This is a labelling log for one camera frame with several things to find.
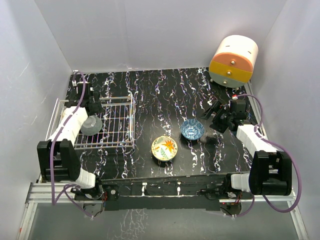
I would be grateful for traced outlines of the blue patterned bowl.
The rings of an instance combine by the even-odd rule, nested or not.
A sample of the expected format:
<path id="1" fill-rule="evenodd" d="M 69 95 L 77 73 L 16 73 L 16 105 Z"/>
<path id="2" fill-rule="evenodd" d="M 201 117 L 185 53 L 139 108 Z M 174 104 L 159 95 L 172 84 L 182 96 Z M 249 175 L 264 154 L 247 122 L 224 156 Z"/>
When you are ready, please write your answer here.
<path id="1" fill-rule="evenodd" d="M 200 139 L 205 133 L 205 127 L 197 119 L 187 119 L 180 126 L 181 134 L 191 141 Z"/>

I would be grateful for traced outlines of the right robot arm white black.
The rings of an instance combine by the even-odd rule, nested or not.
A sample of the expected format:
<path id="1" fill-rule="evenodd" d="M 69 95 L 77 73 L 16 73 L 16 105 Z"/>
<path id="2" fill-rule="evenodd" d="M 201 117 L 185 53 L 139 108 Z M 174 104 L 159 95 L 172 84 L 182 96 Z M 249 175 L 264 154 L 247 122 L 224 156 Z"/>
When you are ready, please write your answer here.
<path id="1" fill-rule="evenodd" d="M 258 129 L 248 118 L 245 100 L 231 100 L 229 106 L 215 101 L 202 115 L 213 117 L 210 128 L 224 133 L 230 130 L 244 144 L 252 156 L 248 173 L 228 173 L 218 187 L 220 192 L 233 199 L 240 192 L 265 196 L 288 196 L 292 191 L 292 160 L 287 153 L 277 150 L 258 136 Z"/>

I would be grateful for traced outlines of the grey bowl red rim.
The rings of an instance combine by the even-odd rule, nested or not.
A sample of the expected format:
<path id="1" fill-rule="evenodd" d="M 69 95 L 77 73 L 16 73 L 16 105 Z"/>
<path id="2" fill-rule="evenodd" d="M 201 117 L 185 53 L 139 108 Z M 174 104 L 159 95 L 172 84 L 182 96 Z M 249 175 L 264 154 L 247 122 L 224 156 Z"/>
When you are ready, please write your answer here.
<path id="1" fill-rule="evenodd" d="M 98 134 L 102 127 L 102 120 L 96 115 L 91 115 L 83 122 L 80 131 L 85 136 L 93 136 Z"/>

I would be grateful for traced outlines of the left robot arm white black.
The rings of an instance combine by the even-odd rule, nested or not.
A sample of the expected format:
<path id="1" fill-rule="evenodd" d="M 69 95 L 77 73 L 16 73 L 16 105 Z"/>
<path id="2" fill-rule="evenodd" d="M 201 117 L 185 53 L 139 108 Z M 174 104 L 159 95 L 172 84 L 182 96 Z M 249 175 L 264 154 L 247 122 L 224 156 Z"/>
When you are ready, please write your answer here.
<path id="1" fill-rule="evenodd" d="M 92 137 L 102 130 L 98 114 L 103 112 L 103 107 L 91 83 L 83 80 L 76 83 L 75 88 L 78 98 L 66 103 L 54 133 L 37 145 L 40 173 L 42 179 L 51 184 L 70 182 L 76 194 L 97 200 L 104 188 L 96 174 L 82 168 L 75 143 L 79 134 Z"/>

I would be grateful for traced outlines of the orange flower bowl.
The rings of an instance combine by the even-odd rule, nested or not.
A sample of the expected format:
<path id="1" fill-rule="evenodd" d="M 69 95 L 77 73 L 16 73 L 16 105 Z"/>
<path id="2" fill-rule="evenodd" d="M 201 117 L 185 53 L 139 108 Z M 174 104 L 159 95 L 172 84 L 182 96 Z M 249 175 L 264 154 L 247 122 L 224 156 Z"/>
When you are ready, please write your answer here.
<path id="1" fill-rule="evenodd" d="M 161 162 L 173 160 L 178 152 L 177 143 L 169 136 L 157 137 L 151 144 L 152 155 Z"/>

